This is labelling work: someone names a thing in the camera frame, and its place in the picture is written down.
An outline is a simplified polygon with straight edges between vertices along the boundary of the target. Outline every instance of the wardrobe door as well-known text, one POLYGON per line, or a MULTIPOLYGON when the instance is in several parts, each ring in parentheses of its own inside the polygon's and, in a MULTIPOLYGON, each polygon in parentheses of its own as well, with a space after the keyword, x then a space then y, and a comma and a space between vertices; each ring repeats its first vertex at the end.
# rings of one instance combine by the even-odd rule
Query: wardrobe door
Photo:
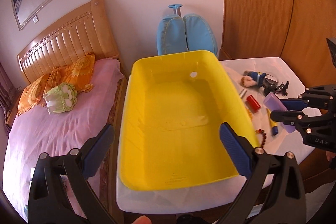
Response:
POLYGON ((222 59, 280 56, 293 0, 224 0, 222 59))
POLYGON ((336 0, 294 0, 281 58, 305 86, 336 83, 327 37, 336 37, 336 0))

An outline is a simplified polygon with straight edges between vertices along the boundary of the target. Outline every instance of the purple bottle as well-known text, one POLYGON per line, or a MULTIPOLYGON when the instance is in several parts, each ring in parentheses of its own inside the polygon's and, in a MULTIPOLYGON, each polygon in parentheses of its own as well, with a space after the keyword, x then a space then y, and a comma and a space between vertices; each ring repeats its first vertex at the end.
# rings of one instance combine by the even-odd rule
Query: purple bottle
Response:
MULTIPOLYGON (((274 110, 288 110, 283 103, 281 103, 281 101, 279 100, 279 98, 273 93, 270 92, 268 93, 268 95, 265 97, 264 100, 264 105, 270 110, 270 111, 274 111, 274 110)), ((295 130, 295 126, 288 126, 286 124, 283 124, 283 127, 286 129, 286 131, 288 133, 293 133, 295 130)))

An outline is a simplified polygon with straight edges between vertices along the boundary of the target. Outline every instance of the yellow bin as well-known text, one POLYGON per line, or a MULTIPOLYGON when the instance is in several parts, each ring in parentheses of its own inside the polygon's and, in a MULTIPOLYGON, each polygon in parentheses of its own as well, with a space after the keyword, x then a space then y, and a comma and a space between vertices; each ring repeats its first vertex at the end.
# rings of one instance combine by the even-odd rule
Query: yellow bin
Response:
POLYGON ((253 125, 230 78, 208 51, 138 60, 125 101, 119 158, 132 190, 203 185, 238 173, 219 139, 228 122, 253 147, 253 125))

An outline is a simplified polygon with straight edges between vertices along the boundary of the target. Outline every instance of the mattress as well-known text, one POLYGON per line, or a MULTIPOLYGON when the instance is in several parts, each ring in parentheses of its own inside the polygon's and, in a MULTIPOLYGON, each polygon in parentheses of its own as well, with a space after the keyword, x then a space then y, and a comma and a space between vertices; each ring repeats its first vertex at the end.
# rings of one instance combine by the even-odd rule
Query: mattress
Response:
MULTIPOLYGON (((91 79, 92 91, 80 93, 77 104, 70 112, 49 115, 46 107, 37 105, 16 117, 6 150, 3 191, 18 213, 26 219, 24 207, 28 204, 31 168, 38 156, 64 155, 70 149, 81 147, 88 138, 95 137, 106 124, 115 100, 118 81, 123 78, 120 63, 115 59, 98 60, 91 79)), ((100 172, 88 179, 99 196, 100 172)), ((69 200, 75 213, 84 216, 69 183, 69 200)))

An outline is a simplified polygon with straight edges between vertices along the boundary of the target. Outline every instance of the sunflower pattern pillowcase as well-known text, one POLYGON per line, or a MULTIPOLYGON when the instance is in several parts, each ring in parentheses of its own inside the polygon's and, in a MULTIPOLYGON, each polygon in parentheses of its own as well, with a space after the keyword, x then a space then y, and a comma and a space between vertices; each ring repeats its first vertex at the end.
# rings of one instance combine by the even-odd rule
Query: sunflower pattern pillowcase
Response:
POLYGON ((87 54, 71 65, 54 69, 49 77, 44 93, 46 94, 49 90, 62 83, 74 85, 78 93, 89 92, 93 88, 90 81, 95 61, 94 54, 87 54))
POLYGON ((48 78, 49 75, 43 75, 35 82, 32 82, 30 85, 25 87, 17 108, 18 116, 27 112, 41 101, 48 78))

